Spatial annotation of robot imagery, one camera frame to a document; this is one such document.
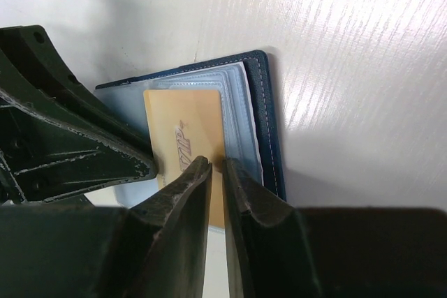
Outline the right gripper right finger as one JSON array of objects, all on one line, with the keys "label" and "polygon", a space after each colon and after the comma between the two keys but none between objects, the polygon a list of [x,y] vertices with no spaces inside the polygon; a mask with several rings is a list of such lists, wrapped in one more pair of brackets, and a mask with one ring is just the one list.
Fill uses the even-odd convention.
[{"label": "right gripper right finger", "polygon": [[446,213],[295,208],[223,162],[232,297],[445,297]]}]

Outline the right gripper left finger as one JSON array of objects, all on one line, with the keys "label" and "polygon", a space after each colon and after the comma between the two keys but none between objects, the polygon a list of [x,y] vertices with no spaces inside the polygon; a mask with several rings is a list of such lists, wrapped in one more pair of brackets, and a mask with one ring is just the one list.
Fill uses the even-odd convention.
[{"label": "right gripper left finger", "polygon": [[1,208],[2,297],[200,297],[212,164],[137,206]]}]

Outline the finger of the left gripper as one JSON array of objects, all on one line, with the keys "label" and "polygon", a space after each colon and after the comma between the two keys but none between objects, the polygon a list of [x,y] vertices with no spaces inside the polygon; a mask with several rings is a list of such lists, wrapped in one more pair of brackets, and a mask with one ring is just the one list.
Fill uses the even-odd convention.
[{"label": "finger of the left gripper", "polygon": [[155,175],[149,142],[78,81],[42,26],[1,30],[2,202],[54,202]]}]

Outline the blue leather card holder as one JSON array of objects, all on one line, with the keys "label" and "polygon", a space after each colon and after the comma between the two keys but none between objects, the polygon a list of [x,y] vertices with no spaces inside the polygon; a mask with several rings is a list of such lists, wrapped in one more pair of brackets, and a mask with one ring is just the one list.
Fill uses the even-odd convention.
[{"label": "blue leather card holder", "polygon": [[118,118],[149,138],[147,89],[217,90],[225,151],[279,198],[286,199],[277,118],[267,54],[253,50],[98,85],[94,95]]}]

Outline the gold card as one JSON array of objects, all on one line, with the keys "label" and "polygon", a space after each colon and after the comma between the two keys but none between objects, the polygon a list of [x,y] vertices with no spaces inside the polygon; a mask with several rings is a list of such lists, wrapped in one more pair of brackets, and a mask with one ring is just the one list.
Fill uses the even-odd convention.
[{"label": "gold card", "polygon": [[224,227],[222,161],[226,156],[221,96],[208,89],[149,89],[143,93],[159,188],[198,156],[213,165],[209,224]]}]

